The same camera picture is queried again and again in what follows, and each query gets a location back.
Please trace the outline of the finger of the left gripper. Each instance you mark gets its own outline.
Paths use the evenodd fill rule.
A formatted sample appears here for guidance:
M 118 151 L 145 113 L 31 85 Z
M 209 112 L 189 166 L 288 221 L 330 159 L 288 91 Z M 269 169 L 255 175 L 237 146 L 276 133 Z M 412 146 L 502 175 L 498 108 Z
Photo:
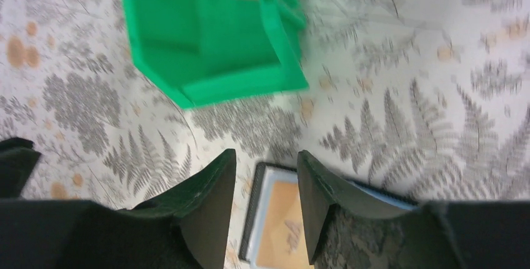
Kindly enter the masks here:
M 1 140 L 1 199 L 19 198 L 41 153 L 24 138 Z

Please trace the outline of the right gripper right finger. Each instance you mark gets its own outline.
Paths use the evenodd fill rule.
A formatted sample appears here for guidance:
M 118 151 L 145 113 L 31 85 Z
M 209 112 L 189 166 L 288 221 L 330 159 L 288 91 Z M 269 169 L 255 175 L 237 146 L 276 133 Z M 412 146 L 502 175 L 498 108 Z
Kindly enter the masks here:
M 344 179 L 327 169 L 309 151 L 297 154 L 297 180 L 302 206 L 304 235 L 309 263 L 316 265 L 323 250 L 329 223 L 335 209 L 340 204 L 353 199 L 347 190 L 359 193 L 367 199 L 368 210 L 376 211 L 387 203 L 393 208 L 407 210 L 408 199 L 394 193 L 378 189 L 361 181 Z

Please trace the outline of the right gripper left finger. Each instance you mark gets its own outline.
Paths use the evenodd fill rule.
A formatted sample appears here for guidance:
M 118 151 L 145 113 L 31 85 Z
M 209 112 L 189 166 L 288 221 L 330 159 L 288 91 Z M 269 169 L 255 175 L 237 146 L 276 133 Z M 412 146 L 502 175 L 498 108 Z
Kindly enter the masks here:
M 236 151 L 224 150 L 204 169 L 132 209 L 167 225 L 149 244 L 153 268 L 223 268 L 236 179 Z

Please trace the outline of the black card holder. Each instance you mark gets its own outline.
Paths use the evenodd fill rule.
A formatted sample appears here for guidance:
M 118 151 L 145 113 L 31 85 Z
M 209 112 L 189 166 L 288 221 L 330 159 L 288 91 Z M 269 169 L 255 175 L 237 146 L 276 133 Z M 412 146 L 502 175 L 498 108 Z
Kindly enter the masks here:
M 256 165 L 238 255 L 239 259 L 248 263 L 251 268 L 259 268 L 256 266 L 255 261 L 263 231 L 267 205 L 273 184 L 277 181 L 298 184 L 296 169 L 266 162 L 260 162 Z

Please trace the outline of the gold credit card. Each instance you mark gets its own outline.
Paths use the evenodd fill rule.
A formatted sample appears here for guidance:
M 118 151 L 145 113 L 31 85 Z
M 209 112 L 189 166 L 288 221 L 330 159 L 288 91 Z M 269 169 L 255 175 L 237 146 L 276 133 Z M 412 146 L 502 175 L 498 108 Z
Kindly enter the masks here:
M 313 268 L 297 184 L 277 181 L 272 185 L 255 264 L 259 268 Z

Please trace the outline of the green plastic bin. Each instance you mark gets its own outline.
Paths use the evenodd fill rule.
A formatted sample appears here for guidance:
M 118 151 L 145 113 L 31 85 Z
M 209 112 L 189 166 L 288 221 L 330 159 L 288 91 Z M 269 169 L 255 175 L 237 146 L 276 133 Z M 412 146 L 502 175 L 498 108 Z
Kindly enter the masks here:
M 122 0 L 132 62 L 183 109 L 306 89 L 298 0 Z

